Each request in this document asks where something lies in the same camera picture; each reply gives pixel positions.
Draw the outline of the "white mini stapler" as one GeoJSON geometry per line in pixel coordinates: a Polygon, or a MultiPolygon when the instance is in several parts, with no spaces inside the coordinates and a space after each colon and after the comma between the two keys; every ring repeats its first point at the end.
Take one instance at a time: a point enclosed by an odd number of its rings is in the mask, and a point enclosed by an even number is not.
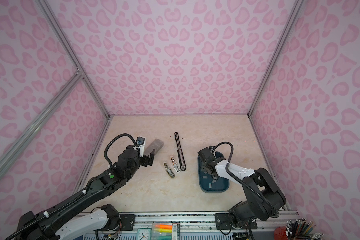
{"type": "Polygon", "coordinates": [[[169,165],[167,163],[164,163],[164,167],[165,170],[167,172],[167,174],[170,176],[171,179],[175,178],[175,174],[173,173],[173,171],[171,170],[171,168],[169,167],[169,165]]]}

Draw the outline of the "black long stapler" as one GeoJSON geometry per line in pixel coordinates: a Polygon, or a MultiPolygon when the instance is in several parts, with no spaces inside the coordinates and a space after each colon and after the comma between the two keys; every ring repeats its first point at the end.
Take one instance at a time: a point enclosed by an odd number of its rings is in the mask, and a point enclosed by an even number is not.
{"type": "Polygon", "coordinates": [[[179,164],[180,164],[180,169],[181,171],[186,171],[187,170],[187,166],[185,163],[185,158],[184,158],[184,154],[183,154],[183,150],[182,150],[182,146],[181,146],[181,142],[180,142],[180,136],[178,132],[174,133],[175,135],[175,141],[176,141],[176,145],[177,145],[177,153],[178,153],[178,158],[179,158],[179,164]]]}

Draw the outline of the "pink mini stapler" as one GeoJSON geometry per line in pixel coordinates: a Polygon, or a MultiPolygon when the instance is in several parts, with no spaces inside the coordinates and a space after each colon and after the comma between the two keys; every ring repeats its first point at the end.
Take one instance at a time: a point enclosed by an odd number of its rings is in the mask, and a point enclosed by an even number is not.
{"type": "Polygon", "coordinates": [[[172,165],[174,167],[174,170],[176,171],[176,173],[179,173],[181,170],[175,160],[175,157],[171,156],[171,162],[172,162],[172,165]]]}

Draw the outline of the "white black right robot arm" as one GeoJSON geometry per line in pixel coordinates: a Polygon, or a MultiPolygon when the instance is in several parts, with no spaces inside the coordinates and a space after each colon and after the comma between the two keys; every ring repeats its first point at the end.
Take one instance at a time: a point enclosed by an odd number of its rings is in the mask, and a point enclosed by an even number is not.
{"type": "Polygon", "coordinates": [[[246,200],[228,210],[228,219],[221,224],[234,229],[251,227],[259,219],[277,219],[286,197],[265,168],[247,169],[232,163],[234,145],[221,142],[198,151],[200,169],[213,180],[226,179],[243,188],[246,200]]]}

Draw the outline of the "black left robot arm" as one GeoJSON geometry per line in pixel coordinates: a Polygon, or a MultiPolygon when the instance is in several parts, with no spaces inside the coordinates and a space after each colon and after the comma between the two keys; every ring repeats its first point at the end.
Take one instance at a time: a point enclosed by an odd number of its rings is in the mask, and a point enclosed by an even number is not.
{"type": "Polygon", "coordinates": [[[68,223],[81,211],[90,205],[111,195],[132,179],[140,166],[152,165],[152,160],[144,157],[146,139],[138,137],[136,140],[129,134],[116,136],[106,147],[104,156],[110,167],[100,175],[91,178],[87,185],[78,193],[63,202],[34,215],[32,212],[24,214],[16,232],[7,237],[12,239],[59,240],[60,228],[68,223]],[[128,137],[133,144],[127,146],[119,155],[118,161],[112,163],[107,153],[111,145],[122,137],[128,137]]]}

